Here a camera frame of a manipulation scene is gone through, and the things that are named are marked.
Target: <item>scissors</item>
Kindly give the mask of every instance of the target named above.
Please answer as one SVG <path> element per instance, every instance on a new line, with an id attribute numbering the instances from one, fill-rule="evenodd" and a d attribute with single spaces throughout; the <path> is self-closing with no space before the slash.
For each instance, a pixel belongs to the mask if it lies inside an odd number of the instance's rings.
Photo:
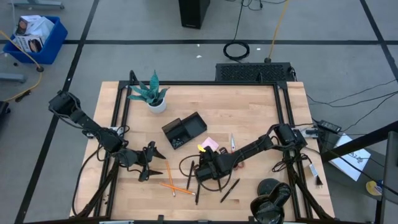
<path id="1" fill-rule="evenodd" d="M 235 139 L 234 139 L 234 135 L 231 133 L 231 152 L 234 152 L 236 150 L 235 148 Z M 234 170 L 237 170 L 239 168 L 243 168 L 244 167 L 244 162 L 240 162 L 235 168 Z"/>

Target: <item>gray floor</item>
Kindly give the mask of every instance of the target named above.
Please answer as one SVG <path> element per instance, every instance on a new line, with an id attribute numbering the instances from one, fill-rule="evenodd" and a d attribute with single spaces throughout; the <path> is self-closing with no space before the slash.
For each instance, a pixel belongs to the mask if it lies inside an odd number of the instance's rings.
<path id="1" fill-rule="evenodd" d="M 93 0 L 64 0 L 64 11 L 16 9 L 16 14 L 54 15 L 69 31 L 68 40 L 79 40 Z M 398 40 L 398 3 L 368 0 L 369 8 L 386 40 Z M 88 40 L 181 40 L 230 39 L 239 14 L 239 3 L 213 0 L 201 30 L 181 27 L 177 0 L 100 0 Z M 243 10 L 238 39 L 272 38 L 283 4 L 264 3 L 262 11 Z M 11 7 L 0 2 L 0 29 L 12 30 Z M 278 39 L 284 40 L 377 40 L 357 0 L 291 0 Z M 251 45 L 243 62 L 261 62 L 269 45 Z M 64 45 L 53 65 L 46 65 L 43 80 L 20 103 L 11 103 L 12 113 L 0 128 L 0 220 L 12 223 L 29 183 L 52 119 L 48 100 L 61 89 L 77 45 Z M 398 57 L 398 46 L 388 46 Z M 70 91 L 79 97 L 92 116 L 102 81 L 125 80 L 131 69 L 148 80 L 154 69 L 161 80 L 214 80 L 216 63 L 229 60 L 219 44 L 175 45 L 85 45 Z M 379 45 L 276 45 L 274 62 L 291 62 L 307 93 L 316 100 L 337 97 L 395 79 Z M 34 84 L 38 73 L 33 65 L 13 66 L 11 56 L 0 57 L 0 71 L 23 73 L 27 83 L 0 82 L 0 99 L 8 98 Z M 341 104 L 383 95 L 397 89 L 397 83 L 369 91 Z M 310 107 L 315 119 L 327 119 L 343 129 L 373 109 L 380 100 L 349 108 Z M 347 133 L 366 133 L 398 119 L 398 98 L 393 97 Z M 79 131 L 58 123 L 49 154 L 37 184 L 25 221 L 66 218 L 85 150 L 86 139 Z M 385 153 L 385 144 L 372 149 Z M 338 183 L 329 182 L 336 216 L 364 222 L 374 219 L 376 201 Z M 391 220 L 397 215 L 391 213 Z"/>

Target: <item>blue bin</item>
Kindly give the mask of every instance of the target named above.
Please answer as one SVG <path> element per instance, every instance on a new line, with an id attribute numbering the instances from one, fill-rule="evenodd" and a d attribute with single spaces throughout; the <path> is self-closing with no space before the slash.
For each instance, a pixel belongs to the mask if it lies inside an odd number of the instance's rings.
<path id="1" fill-rule="evenodd" d="M 37 63 L 50 65 L 54 63 L 54 60 L 61 49 L 63 41 L 67 38 L 68 31 L 62 25 L 59 17 L 46 16 L 46 18 L 54 23 L 54 27 L 51 30 L 49 37 L 45 41 L 43 49 L 39 53 L 28 54 L 32 56 L 32 58 L 34 58 Z M 18 50 L 18 48 L 16 48 L 9 41 L 4 46 L 3 51 L 5 53 L 11 54 L 12 56 L 14 56 L 14 58 L 22 63 L 33 63 L 33 61 L 29 57 L 27 57 L 24 53 Z"/>

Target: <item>green leaves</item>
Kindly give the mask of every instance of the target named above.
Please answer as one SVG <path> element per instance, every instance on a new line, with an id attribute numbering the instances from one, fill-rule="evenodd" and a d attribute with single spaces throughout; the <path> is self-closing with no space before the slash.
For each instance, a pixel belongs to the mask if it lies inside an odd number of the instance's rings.
<path id="1" fill-rule="evenodd" d="M 137 93 L 141 94 L 143 97 L 147 98 L 150 95 L 150 92 L 147 90 L 141 90 L 136 86 L 132 86 L 131 87 L 134 91 L 136 91 Z"/>
<path id="2" fill-rule="evenodd" d="M 137 86 L 130 86 L 135 92 L 141 94 L 140 96 L 131 95 L 129 96 L 132 100 L 142 100 L 148 104 L 156 104 L 161 101 L 169 88 L 164 88 L 159 92 L 159 78 L 157 77 L 156 71 L 154 71 L 153 76 L 149 81 L 149 88 L 145 86 L 142 82 L 139 82 L 140 88 Z"/>
<path id="3" fill-rule="evenodd" d="M 166 91 L 167 91 L 168 89 L 169 89 L 169 88 L 166 88 L 166 89 L 161 90 L 160 93 L 159 93 L 159 95 L 157 96 L 157 100 L 163 99 L 164 96 L 166 95 Z"/>
<path id="4" fill-rule="evenodd" d="M 132 100 L 142 100 L 142 101 L 146 102 L 146 99 L 143 96 L 131 95 L 131 96 L 128 96 L 128 98 L 132 99 Z"/>
<path id="5" fill-rule="evenodd" d="M 139 83 L 141 90 L 149 90 L 148 87 L 145 86 L 145 84 L 143 84 L 141 81 L 139 81 L 138 83 Z"/>
<path id="6" fill-rule="evenodd" d="M 159 91 L 159 79 L 157 78 L 156 70 L 154 70 L 154 74 L 152 78 L 150 78 L 149 87 L 152 91 Z"/>

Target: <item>orange pencil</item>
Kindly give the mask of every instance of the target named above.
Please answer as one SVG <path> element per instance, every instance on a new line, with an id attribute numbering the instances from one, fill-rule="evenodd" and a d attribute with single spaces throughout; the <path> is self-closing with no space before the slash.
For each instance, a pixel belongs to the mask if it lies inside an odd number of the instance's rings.
<path id="1" fill-rule="evenodd" d="M 184 192 L 184 193 L 187 193 L 187 194 L 196 195 L 195 193 L 193 193 L 193 192 L 191 192 L 191 191 L 189 191 L 189 190 L 184 190 L 184 189 L 181 189 L 181 188 L 179 188 L 179 187 L 174 187 L 174 186 L 171 186 L 171 185 L 165 184 L 165 183 L 160 183 L 160 184 L 163 185 L 163 186 L 165 186 L 165 187 L 170 187 L 171 189 L 179 190 L 179 191 Z"/>
<path id="2" fill-rule="evenodd" d="M 172 179 L 172 173 L 170 171 L 170 166 L 169 166 L 169 162 L 166 161 L 166 166 L 167 166 L 167 172 L 169 173 L 169 180 L 170 180 L 170 185 L 173 187 L 173 179 Z M 173 196 L 175 197 L 175 191 L 172 188 L 172 192 L 173 192 Z"/>

